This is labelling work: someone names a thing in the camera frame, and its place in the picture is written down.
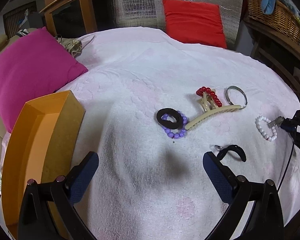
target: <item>open box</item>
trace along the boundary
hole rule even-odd
[[[84,112],[69,90],[28,101],[22,108],[2,170],[3,215],[15,239],[27,181],[51,182],[68,174]],[[66,237],[58,212],[50,208],[60,233]]]

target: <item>metal bangle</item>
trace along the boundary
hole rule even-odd
[[[246,102],[245,102],[245,105],[241,107],[241,109],[244,109],[247,106],[247,104],[248,104],[246,94],[239,87],[236,87],[236,86],[230,86],[230,87],[228,87],[227,90],[226,90],[226,99],[227,99],[227,101],[228,101],[228,103],[230,105],[233,105],[233,103],[230,101],[229,96],[228,96],[228,90],[229,89],[237,90],[237,91],[239,91],[244,96],[244,99],[246,100]]]

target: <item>wooden cabinet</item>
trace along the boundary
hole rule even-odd
[[[78,38],[87,33],[111,28],[107,0],[45,0],[48,31],[63,38]]]

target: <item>pink pillow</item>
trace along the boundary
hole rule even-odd
[[[45,27],[11,44],[0,54],[0,116],[9,133],[24,106],[86,73]]]

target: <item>white blanket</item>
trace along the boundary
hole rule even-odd
[[[76,206],[98,240],[205,239],[227,208],[202,166],[203,154],[215,144],[245,150],[246,163],[231,154],[222,160],[234,174],[279,184],[292,139],[279,128],[278,138],[266,141],[255,118],[291,118],[300,103],[270,68],[240,53],[182,44],[157,29],[114,29],[81,40],[91,35],[95,38],[77,57],[89,72],[61,90],[72,90],[86,109],[72,165],[89,151],[100,158]],[[245,91],[248,106],[204,121],[185,138],[169,138],[155,119],[166,107],[190,119],[202,114],[195,94],[202,86],[216,89],[227,105],[224,91],[231,85]],[[240,94],[230,96],[243,102]],[[287,223],[300,208],[297,148],[279,195]]]

